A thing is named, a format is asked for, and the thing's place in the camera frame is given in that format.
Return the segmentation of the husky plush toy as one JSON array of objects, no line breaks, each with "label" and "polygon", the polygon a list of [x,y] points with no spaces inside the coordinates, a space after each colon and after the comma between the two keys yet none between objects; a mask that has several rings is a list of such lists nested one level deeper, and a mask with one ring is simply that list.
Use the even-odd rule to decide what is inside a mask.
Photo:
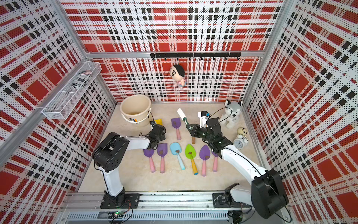
[{"label": "husky plush toy", "polygon": [[232,129],[239,121],[239,116],[242,111],[243,101],[225,100],[224,113],[219,119],[221,125]]}]

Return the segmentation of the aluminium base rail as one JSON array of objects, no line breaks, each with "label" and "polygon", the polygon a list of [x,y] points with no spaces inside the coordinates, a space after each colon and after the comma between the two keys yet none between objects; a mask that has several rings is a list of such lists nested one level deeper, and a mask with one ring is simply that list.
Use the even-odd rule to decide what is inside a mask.
[{"label": "aluminium base rail", "polygon": [[249,224],[258,220],[285,224],[291,220],[285,207],[272,216],[261,216],[262,206],[252,206],[247,191],[240,191],[239,195],[239,201],[234,202],[227,191],[132,191],[125,194],[123,203],[115,205],[104,193],[70,193],[56,222],[131,224],[219,220],[225,224]]}]

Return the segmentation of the purple trowel pink handle back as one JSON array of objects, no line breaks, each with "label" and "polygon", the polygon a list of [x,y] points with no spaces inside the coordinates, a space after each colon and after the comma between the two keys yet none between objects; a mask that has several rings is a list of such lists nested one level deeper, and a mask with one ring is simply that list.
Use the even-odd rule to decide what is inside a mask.
[{"label": "purple trowel pink handle back", "polygon": [[176,129],[177,140],[181,140],[181,134],[179,131],[179,127],[181,126],[181,119],[173,118],[173,119],[171,119],[171,123],[172,123],[173,128]]}]

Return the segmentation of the light blue trowel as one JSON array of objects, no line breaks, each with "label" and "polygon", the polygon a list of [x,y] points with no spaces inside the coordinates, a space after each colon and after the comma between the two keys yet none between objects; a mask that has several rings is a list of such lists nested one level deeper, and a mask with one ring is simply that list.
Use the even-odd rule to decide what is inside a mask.
[{"label": "light blue trowel", "polygon": [[183,160],[180,156],[180,153],[182,152],[182,149],[181,149],[181,146],[178,142],[174,142],[170,145],[170,150],[171,150],[171,153],[175,156],[177,156],[177,159],[178,159],[178,162],[179,162],[179,165],[180,165],[180,168],[181,170],[185,170],[185,165],[183,163]]}]

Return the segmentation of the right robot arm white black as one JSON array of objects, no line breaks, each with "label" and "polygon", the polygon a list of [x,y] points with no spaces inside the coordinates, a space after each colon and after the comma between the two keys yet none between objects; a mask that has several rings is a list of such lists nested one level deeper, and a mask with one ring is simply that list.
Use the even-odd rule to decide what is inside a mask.
[{"label": "right robot arm white black", "polygon": [[235,167],[250,183],[250,188],[234,183],[225,189],[224,198],[229,206],[244,203],[252,206],[264,219],[268,219],[288,203],[282,179],[274,169],[267,170],[246,157],[227,139],[221,130],[219,119],[208,119],[206,127],[189,124],[183,119],[186,129],[195,138],[201,138],[223,160]]}]

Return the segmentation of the clear wall shelf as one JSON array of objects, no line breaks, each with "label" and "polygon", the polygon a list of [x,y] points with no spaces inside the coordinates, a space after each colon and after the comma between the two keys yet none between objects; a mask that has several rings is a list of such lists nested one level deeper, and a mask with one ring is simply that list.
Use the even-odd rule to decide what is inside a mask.
[{"label": "clear wall shelf", "polygon": [[[73,89],[71,83],[74,81],[77,74],[84,70],[90,70],[92,73],[88,84],[81,89]],[[98,62],[86,61],[80,63],[79,67],[74,70],[74,74],[71,75],[67,83],[43,108],[42,114],[48,119],[67,119],[101,70],[102,68]]]}]

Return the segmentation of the green white scrub brush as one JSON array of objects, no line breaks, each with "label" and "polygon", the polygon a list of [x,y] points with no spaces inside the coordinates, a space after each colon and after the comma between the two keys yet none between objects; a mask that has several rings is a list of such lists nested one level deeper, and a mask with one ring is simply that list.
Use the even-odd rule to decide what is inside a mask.
[{"label": "green white scrub brush", "polygon": [[192,129],[189,127],[189,123],[188,123],[188,121],[187,121],[187,117],[186,117],[186,115],[184,114],[184,112],[182,111],[181,108],[179,108],[179,109],[177,110],[177,113],[178,113],[178,115],[180,116],[180,118],[184,121],[184,123],[185,123],[185,125],[186,125],[186,128],[187,128],[188,130],[192,130]]}]

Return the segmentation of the yellow trowel wooden handle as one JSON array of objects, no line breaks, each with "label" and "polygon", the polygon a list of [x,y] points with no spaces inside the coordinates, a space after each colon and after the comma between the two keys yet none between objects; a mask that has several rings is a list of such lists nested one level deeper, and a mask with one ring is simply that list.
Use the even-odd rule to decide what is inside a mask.
[{"label": "yellow trowel wooden handle", "polygon": [[155,120],[155,123],[158,124],[158,125],[163,125],[163,124],[162,124],[162,119],[156,119],[156,120]]}]

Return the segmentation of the skull alarm clock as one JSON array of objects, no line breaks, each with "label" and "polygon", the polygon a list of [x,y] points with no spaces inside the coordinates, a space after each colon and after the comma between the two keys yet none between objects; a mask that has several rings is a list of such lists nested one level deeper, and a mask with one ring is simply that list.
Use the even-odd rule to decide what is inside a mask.
[{"label": "skull alarm clock", "polygon": [[237,149],[243,149],[245,146],[247,146],[249,141],[247,135],[248,135],[248,131],[246,128],[240,127],[237,129],[237,137],[233,141],[234,146]]}]

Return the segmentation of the can on shelf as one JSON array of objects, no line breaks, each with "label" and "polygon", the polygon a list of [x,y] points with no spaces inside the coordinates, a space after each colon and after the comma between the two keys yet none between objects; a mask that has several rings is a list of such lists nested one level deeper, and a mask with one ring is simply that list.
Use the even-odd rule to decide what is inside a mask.
[{"label": "can on shelf", "polygon": [[72,88],[78,90],[85,87],[88,84],[91,76],[92,73],[90,70],[84,70],[78,73],[74,81],[71,83]]}]

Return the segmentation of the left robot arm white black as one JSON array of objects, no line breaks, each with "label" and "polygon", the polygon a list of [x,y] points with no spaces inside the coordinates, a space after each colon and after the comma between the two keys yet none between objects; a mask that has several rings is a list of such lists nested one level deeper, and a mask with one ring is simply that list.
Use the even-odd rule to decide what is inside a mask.
[{"label": "left robot arm white black", "polygon": [[120,209],[126,205],[136,209],[140,194],[125,192],[120,181],[119,165],[127,150],[157,149],[158,144],[165,140],[166,129],[155,124],[148,134],[140,136],[121,136],[115,132],[109,133],[92,154],[95,169],[102,172],[105,182],[104,196],[101,209]]}]

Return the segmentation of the black hook rail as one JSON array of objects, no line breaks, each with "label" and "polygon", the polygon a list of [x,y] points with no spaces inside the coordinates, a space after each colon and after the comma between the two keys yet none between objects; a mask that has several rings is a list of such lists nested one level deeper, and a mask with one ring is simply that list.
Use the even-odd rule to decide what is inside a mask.
[{"label": "black hook rail", "polygon": [[189,52],[189,53],[151,53],[151,58],[239,58],[241,57],[241,52]]}]

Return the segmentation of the cream plastic bucket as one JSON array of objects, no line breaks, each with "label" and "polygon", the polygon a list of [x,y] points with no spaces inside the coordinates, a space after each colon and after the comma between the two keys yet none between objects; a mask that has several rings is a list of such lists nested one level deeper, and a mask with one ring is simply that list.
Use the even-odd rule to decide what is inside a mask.
[{"label": "cream plastic bucket", "polygon": [[120,103],[120,112],[123,119],[135,126],[144,127],[150,124],[149,112],[152,102],[145,95],[132,95]]}]

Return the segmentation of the purple pointed trowel rightmost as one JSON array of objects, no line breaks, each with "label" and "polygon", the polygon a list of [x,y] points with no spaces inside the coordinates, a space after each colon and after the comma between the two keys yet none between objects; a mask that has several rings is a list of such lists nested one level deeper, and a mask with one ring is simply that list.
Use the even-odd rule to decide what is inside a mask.
[{"label": "purple pointed trowel rightmost", "polygon": [[213,172],[217,172],[218,169],[218,155],[212,151],[212,155],[214,156],[213,161]]}]

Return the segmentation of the cartoon boy plush doll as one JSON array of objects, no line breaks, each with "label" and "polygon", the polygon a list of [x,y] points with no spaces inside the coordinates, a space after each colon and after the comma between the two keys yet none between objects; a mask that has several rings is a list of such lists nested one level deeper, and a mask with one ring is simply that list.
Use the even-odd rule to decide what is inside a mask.
[{"label": "cartoon boy plush doll", "polygon": [[173,65],[170,68],[170,75],[179,87],[184,87],[186,85],[185,70],[181,65]]}]

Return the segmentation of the purple square trowel far left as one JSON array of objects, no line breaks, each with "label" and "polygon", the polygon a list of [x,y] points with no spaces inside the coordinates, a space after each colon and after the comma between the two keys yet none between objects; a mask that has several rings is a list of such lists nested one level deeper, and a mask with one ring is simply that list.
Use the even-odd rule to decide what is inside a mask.
[{"label": "purple square trowel far left", "polygon": [[144,152],[144,155],[149,158],[151,172],[152,173],[156,172],[155,165],[154,165],[153,158],[152,158],[152,156],[154,154],[154,150],[153,149],[144,149],[143,152]]}]

